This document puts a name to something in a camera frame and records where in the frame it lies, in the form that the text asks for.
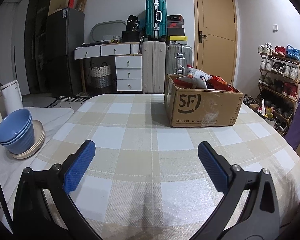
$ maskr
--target refrigerator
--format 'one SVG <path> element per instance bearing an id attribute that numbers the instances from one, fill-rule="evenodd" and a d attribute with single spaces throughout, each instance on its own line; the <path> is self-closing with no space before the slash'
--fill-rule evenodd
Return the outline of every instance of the refrigerator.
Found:
<path id="1" fill-rule="evenodd" d="M 53 96 L 82 91 L 80 62 L 74 49 L 84 42 L 84 13 L 72 8 L 57 11 L 46 22 L 46 75 Z"/>

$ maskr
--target metal screw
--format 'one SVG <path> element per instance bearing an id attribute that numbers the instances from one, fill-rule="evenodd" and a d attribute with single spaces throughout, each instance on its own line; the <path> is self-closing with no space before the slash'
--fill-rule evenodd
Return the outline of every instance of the metal screw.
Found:
<path id="1" fill-rule="evenodd" d="M 54 171 L 58 171 L 60 168 L 61 168 L 61 164 L 59 164 L 59 163 L 54 164 L 54 165 L 52 166 L 52 169 L 53 169 Z"/>
<path id="2" fill-rule="evenodd" d="M 268 168 L 263 168 L 262 171 L 263 171 L 264 174 L 269 174 L 270 173 L 270 170 Z"/>
<path id="3" fill-rule="evenodd" d="M 239 165 L 235 164 L 235 165 L 232 166 L 232 169 L 233 169 L 234 171 L 240 171 L 240 170 L 241 170 L 241 167 L 240 167 Z"/>
<path id="4" fill-rule="evenodd" d="M 31 171 L 31 169 L 29 168 L 29 167 L 27 167 L 27 168 L 25 168 L 24 170 L 23 170 L 23 173 L 29 173 Z"/>

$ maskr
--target teal suitcase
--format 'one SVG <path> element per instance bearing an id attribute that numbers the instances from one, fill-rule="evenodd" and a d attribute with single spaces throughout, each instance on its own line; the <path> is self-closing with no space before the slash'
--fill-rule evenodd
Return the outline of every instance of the teal suitcase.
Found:
<path id="1" fill-rule="evenodd" d="M 145 37 L 165 41 L 167 37 L 166 0 L 146 0 L 145 18 Z"/>

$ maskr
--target sf express logo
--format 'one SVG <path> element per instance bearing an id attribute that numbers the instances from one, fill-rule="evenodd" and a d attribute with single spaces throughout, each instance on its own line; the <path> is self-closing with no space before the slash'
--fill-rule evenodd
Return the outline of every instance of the sf express logo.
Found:
<path id="1" fill-rule="evenodd" d="M 198 109 L 201 102 L 201 95 L 200 94 L 180 95 L 179 100 L 182 102 L 182 104 L 179 104 L 179 107 L 186 107 L 190 109 L 187 110 L 178 109 L 178 112 L 182 114 L 190 114 Z"/>

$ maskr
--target blue bowl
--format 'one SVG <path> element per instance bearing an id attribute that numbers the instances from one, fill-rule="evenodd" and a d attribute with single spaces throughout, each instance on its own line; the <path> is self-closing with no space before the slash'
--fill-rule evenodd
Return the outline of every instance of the blue bowl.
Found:
<path id="1" fill-rule="evenodd" d="M 6 143 L 0 143 L 0 144 L 5 146 L 5 145 L 15 142 L 18 138 L 23 136 L 23 134 L 25 134 L 30 129 L 31 124 L 32 124 L 32 116 L 31 116 L 29 122 L 27 123 L 26 127 L 23 129 L 23 131 L 19 132 L 18 135 L 14 139 L 12 139 L 11 141 L 8 141 Z"/>
<path id="2" fill-rule="evenodd" d="M 30 111 L 24 108 L 5 117 L 0 123 L 0 143 L 9 142 L 17 137 L 25 129 L 30 119 Z"/>
<path id="3" fill-rule="evenodd" d="M 13 154 L 21 154 L 29 150 L 34 145 L 34 128 L 31 122 L 29 129 L 17 140 L 8 145 L 3 145 Z"/>

